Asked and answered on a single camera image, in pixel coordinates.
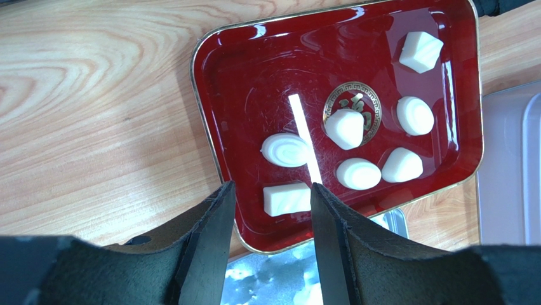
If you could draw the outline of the red lacquer tray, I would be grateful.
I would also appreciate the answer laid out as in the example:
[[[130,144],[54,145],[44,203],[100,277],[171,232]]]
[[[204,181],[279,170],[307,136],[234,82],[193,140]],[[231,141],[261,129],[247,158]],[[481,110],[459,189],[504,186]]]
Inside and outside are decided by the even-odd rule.
[[[444,46],[419,74],[399,63],[406,35],[423,31]],[[309,212],[271,217],[263,188],[323,184],[369,216],[460,184],[483,157],[478,13],[472,1],[367,1],[219,27],[196,45],[190,76],[221,181],[237,185],[235,230],[241,243],[275,254],[313,237]],[[418,97],[434,127],[412,136],[397,103]],[[343,150],[326,134],[340,109],[364,117],[363,141]],[[286,168],[260,152],[264,140],[292,133],[309,147],[307,164]],[[349,158],[383,166],[393,150],[418,154],[424,171],[366,191],[341,185]]]

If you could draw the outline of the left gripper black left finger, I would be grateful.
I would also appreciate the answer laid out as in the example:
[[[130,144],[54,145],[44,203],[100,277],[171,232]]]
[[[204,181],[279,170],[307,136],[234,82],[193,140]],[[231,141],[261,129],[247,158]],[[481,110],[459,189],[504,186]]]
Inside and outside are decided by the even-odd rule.
[[[108,281],[118,304],[217,303],[224,284],[236,186],[222,184],[200,204],[124,245],[109,246]]]

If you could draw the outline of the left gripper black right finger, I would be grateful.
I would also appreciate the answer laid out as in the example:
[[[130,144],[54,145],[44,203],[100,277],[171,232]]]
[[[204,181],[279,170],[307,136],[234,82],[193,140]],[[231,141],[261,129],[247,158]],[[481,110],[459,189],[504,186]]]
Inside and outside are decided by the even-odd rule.
[[[440,249],[379,226],[322,184],[311,189],[312,230],[325,304],[419,304],[419,262]]]

